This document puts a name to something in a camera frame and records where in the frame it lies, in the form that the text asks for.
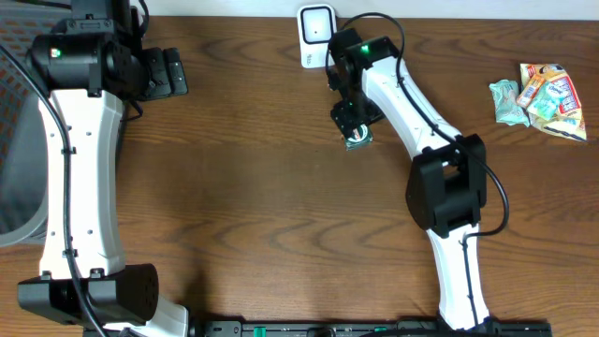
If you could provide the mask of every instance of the snack package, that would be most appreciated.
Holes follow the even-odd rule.
[[[495,120],[497,123],[508,125],[524,124],[528,127],[531,122],[524,110],[516,104],[518,84],[516,81],[501,80],[489,84],[495,102]]]
[[[524,87],[524,90],[522,90],[522,94],[518,96],[516,103],[524,109],[528,108],[529,104],[531,104],[533,98],[536,96],[536,93],[539,92],[546,81],[547,80],[541,75],[532,76],[528,81],[528,84]]]
[[[578,94],[563,67],[560,65],[521,64],[520,74],[522,85],[528,84],[534,75],[540,75],[567,93],[557,112],[548,121],[534,114],[530,115],[531,124],[534,127],[553,136],[582,141],[587,139]]]
[[[566,93],[565,90],[550,82],[546,82],[541,89],[539,89],[526,110],[531,114],[549,121],[558,111],[558,108],[567,95],[568,93]]]

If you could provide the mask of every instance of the white backdrop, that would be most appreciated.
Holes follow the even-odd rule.
[[[342,18],[381,11],[398,18],[599,20],[599,0],[327,0]],[[151,15],[295,17],[306,0],[146,0]]]

